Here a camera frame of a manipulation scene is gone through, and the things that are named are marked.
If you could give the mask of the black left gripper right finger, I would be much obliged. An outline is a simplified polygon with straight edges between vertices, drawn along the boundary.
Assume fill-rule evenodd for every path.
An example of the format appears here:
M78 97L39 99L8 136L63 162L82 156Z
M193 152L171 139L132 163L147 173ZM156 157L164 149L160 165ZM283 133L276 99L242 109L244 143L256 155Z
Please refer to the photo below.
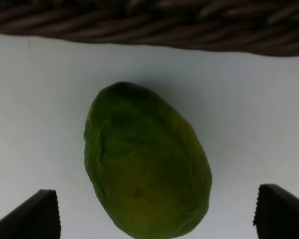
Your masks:
M277 184L260 185L253 225L259 239L299 239L299 198Z

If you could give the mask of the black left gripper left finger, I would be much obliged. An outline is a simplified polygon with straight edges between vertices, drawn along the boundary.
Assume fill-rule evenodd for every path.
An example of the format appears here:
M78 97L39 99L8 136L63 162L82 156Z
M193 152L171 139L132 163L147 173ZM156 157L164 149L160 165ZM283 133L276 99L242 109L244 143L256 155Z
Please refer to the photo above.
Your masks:
M59 239L61 221L55 190L41 189L0 219L0 239Z

